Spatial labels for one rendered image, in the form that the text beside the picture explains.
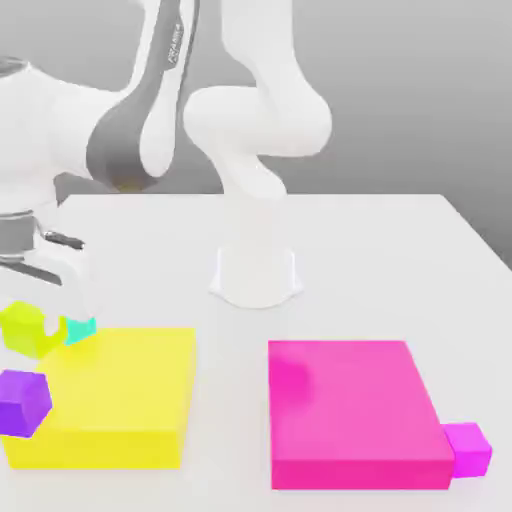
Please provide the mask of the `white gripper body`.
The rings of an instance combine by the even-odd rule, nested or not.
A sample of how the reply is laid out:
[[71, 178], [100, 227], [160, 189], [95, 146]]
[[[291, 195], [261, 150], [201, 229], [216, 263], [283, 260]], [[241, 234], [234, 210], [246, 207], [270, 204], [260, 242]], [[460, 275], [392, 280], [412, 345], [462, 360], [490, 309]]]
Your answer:
[[85, 250], [58, 246], [0, 256], [0, 303], [40, 308], [95, 308], [93, 265]]

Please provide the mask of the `small teal cube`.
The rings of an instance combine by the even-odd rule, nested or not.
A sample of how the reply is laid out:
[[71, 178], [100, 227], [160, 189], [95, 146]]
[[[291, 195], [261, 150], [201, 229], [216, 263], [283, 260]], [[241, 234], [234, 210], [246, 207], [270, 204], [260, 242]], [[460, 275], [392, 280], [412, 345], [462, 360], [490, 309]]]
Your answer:
[[64, 340], [66, 346], [79, 343], [97, 332], [97, 323], [95, 318], [90, 318], [87, 321], [76, 321], [65, 318], [67, 335]]

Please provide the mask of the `large yellow box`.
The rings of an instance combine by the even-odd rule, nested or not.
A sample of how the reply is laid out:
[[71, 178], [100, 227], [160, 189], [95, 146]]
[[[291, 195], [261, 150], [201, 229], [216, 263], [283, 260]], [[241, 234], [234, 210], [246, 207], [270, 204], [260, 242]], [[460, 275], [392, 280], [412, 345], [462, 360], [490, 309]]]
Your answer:
[[191, 328], [101, 328], [36, 370], [53, 406], [30, 438], [4, 436], [11, 468], [177, 469], [196, 369]]

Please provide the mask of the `small purple cube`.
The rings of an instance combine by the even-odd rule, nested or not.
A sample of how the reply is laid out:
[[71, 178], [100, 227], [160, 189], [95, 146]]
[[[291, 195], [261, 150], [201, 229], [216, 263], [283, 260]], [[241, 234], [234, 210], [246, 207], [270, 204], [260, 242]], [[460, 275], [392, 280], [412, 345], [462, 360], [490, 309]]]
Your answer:
[[47, 378], [42, 373], [0, 373], [0, 435], [30, 438], [52, 409]]

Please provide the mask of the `small magenta cube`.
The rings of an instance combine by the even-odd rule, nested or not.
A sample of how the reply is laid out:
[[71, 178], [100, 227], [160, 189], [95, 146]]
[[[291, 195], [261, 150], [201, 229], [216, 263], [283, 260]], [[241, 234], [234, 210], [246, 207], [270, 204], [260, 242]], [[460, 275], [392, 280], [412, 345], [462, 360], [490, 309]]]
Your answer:
[[442, 425], [454, 453], [454, 478], [476, 478], [486, 475], [492, 447], [477, 423]]

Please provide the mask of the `small lime cube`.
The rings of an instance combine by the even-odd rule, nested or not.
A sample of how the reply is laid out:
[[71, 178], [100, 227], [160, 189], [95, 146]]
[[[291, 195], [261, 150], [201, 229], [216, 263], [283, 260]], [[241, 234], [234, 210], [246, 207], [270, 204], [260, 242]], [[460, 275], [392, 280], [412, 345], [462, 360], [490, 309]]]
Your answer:
[[37, 360], [62, 344], [68, 335], [64, 317], [59, 318], [56, 332], [48, 335], [43, 312], [22, 301], [0, 311], [0, 329], [8, 349]]

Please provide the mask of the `large pink box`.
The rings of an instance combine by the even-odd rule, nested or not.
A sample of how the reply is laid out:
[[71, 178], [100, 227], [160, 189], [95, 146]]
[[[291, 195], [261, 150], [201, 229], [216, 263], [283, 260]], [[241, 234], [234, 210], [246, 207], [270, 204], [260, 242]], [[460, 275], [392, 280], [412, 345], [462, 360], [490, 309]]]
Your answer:
[[454, 454], [403, 341], [268, 344], [275, 490], [446, 490]]

